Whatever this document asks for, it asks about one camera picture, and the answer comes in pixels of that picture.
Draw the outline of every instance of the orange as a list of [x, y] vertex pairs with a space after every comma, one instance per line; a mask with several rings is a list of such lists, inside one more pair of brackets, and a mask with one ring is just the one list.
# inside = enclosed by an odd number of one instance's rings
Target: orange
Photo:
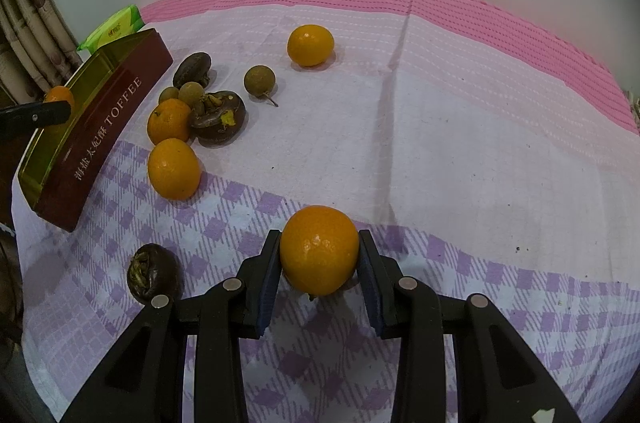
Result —
[[334, 44], [334, 36], [328, 29], [308, 24], [293, 30], [287, 43], [287, 53], [299, 66], [313, 67], [329, 58]]
[[151, 186], [164, 199], [189, 199], [200, 184], [200, 164], [195, 152], [176, 138], [156, 145], [149, 154], [146, 171]]
[[310, 295], [330, 295], [356, 267], [360, 240], [351, 219], [328, 206], [307, 206], [287, 221], [280, 261], [291, 285]]
[[187, 141], [189, 132], [189, 105], [177, 98], [165, 99], [149, 116], [146, 133], [154, 145], [164, 139], [178, 138]]
[[74, 99], [74, 95], [71, 93], [71, 89], [68, 87], [65, 87], [64, 85], [57, 85], [47, 93], [47, 96], [44, 97], [45, 103], [49, 101], [63, 100], [69, 102], [69, 105], [71, 105], [71, 114], [73, 114], [74, 107], [76, 106], [76, 100]]

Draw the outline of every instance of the purple checkered pattern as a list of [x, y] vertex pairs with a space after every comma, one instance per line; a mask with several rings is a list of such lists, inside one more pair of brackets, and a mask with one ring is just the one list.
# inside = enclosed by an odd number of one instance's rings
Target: purple checkered pattern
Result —
[[[185, 296], [204, 293], [256, 255], [271, 228], [302, 204], [206, 174], [185, 203], [147, 184], [148, 151], [118, 142], [95, 183], [78, 229], [53, 229], [56, 248], [38, 277], [26, 278], [25, 324], [63, 395], [71, 400], [108, 347], [140, 311], [127, 291], [133, 252], [156, 242], [173, 251]], [[622, 283], [580, 281], [476, 259], [417, 229], [366, 226], [381, 251], [438, 293], [486, 294], [560, 384], [586, 423], [598, 422], [640, 361], [640, 292]], [[48, 285], [51, 271], [58, 279]], [[252, 422], [386, 421], [393, 403], [399, 342], [368, 326], [360, 286], [309, 302], [282, 282], [259, 342], [243, 341]], [[447, 343], [447, 408], [455, 421], [453, 354]], [[186, 378], [193, 376], [193, 341]], [[190, 417], [192, 383], [186, 381]]]

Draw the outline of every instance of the white paint chip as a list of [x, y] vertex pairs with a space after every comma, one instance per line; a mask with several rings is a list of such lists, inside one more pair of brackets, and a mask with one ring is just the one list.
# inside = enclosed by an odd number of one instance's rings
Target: white paint chip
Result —
[[531, 419], [533, 423], [554, 423], [554, 416], [556, 415], [556, 409], [542, 410], [536, 412]]

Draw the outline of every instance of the silver rivet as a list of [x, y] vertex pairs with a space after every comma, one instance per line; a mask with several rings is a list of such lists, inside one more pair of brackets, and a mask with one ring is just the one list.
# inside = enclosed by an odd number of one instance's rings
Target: silver rivet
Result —
[[406, 289], [408, 291], [411, 291], [411, 290], [416, 289], [418, 287], [418, 281], [413, 277], [402, 277], [401, 279], [399, 279], [398, 285], [402, 289]]
[[489, 299], [484, 295], [479, 295], [479, 294], [473, 295], [471, 297], [471, 304], [477, 308], [482, 309], [489, 305]]
[[161, 309], [169, 303], [169, 297], [167, 295], [156, 295], [151, 299], [151, 305], [156, 309]]
[[228, 278], [222, 282], [222, 287], [227, 291], [235, 291], [242, 287], [242, 281], [239, 278]]

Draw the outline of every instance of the tablecloth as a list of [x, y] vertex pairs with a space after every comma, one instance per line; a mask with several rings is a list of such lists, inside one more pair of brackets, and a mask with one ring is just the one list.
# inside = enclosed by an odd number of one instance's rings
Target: tablecloth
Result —
[[[371, 229], [406, 275], [441, 294], [486, 294], [581, 419], [600, 421], [640, 361], [640, 137], [602, 64], [478, 0], [162, 0], [142, 14], [175, 62], [122, 132], [76, 231], [37, 218], [14, 181], [24, 354], [57, 418], [140, 311], [125, 280], [139, 246], [173, 251], [184, 295], [201, 294], [268, 229], [327, 204]], [[305, 23], [336, 41], [314, 69], [286, 54]], [[146, 118], [196, 51], [212, 57], [210, 88], [238, 92], [248, 119], [230, 144], [193, 142], [206, 173], [194, 197], [169, 202], [146, 177]], [[276, 73], [279, 108], [243, 90], [257, 64]], [[283, 281], [264, 338], [241, 345], [250, 420], [386, 422], [398, 352], [373, 336], [356, 278], [313, 302]]]

